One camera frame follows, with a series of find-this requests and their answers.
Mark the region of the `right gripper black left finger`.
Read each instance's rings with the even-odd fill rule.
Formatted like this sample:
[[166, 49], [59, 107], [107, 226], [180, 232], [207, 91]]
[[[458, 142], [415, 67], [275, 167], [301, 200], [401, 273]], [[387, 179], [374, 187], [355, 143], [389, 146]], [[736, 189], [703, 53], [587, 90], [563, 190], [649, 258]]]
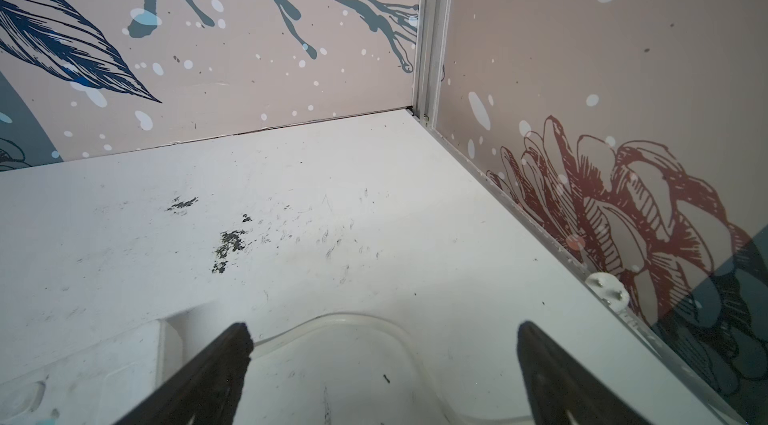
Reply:
[[253, 349], [247, 326], [232, 324], [117, 423], [231, 424]]

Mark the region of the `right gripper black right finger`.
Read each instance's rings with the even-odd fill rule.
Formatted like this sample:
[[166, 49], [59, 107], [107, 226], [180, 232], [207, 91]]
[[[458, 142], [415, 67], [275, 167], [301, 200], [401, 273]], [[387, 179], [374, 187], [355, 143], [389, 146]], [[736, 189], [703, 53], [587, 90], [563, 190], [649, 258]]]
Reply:
[[531, 321], [518, 328], [517, 357], [536, 424], [649, 424]]

